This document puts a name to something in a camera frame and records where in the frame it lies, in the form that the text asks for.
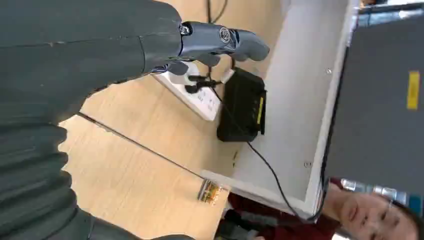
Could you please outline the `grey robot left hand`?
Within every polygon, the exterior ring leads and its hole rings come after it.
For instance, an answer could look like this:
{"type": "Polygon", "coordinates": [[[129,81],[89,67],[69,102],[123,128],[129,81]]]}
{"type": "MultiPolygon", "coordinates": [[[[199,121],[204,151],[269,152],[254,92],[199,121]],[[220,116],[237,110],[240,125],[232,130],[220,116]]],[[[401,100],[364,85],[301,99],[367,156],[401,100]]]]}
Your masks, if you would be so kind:
{"type": "Polygon", "coordinates": [[[3,0],[0,123],[57,124],[109,85],[151,73],[183,75],[186,61],[264,60],[253,32],[183,21],[156,0],[3,0]]]}

